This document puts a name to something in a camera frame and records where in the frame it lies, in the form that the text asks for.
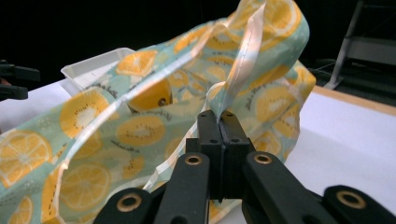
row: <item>black clamp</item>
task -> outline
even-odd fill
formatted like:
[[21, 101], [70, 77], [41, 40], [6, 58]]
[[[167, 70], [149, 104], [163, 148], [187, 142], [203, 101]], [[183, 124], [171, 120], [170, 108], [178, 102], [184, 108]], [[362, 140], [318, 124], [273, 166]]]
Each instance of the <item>black clamp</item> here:
[[[15, 77], [17, 79], [39, 81], [40, 72], [34, 68], [15, 66], [6, 60], [0, 60], [0, 77]], [[24, 100], [27, 98], [27, 88], [0, 84], [0, 99]]]
[[247, 223], [396, 223], [396, 217], [363, 192], [346, 186], [324, 196], [305, 189], [274, 155], [256, 151], [236, 116], [198, 116], [198, 138], [171, 179], [152, 193], [125, 189], [113, 195], [93, 223], [208, 223], [209, 200], [241, 199]]

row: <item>drawstring bag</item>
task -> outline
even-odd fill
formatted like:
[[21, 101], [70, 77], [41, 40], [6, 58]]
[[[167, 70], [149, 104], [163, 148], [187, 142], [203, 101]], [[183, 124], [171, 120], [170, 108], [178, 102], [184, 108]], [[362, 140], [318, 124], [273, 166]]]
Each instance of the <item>drawstring bag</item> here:
[[[169, 180], [196, 118], [234, 113], [284, 161], [315, 85], [298, 61], [308, 25], [291, 0], [242, 0], [228, 18], [137, 50], [70, 100], [0, 138], [0, 223], [91, 223], [122, 189]], [[238, 201], [210, 203], [210, 222]]]

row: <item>white table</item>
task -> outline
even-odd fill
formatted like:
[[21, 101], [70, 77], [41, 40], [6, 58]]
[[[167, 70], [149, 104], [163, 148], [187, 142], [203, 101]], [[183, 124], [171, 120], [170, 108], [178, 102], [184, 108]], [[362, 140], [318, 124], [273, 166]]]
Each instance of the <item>white table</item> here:
[[[346, 103], [349, 96], [316, 88], [301, 112], [301, 135], [286, 166], [315, 193], [329, 186], [359, 189], [396, 214], [396, 109], [387, 113]], [[12, 129], [64, 102], [77, 90], [68, 79], [30, 91], [24, 101], [0, 102], [0, 128]], [[244, 223], [240, 207], [220, 223]]]

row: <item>white plastic container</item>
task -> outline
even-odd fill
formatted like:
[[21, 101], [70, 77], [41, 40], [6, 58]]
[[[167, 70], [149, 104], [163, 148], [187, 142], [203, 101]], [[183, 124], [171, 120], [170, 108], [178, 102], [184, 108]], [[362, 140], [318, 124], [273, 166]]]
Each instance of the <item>white plastic container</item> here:
[[90, 59], [73, 63], [61, 69], [65, 77], [69, 78], [80, 90], [89, 87], [112, 66], [125, 56], [133, 53], [132, 49], [121, 48], [103, 53]]

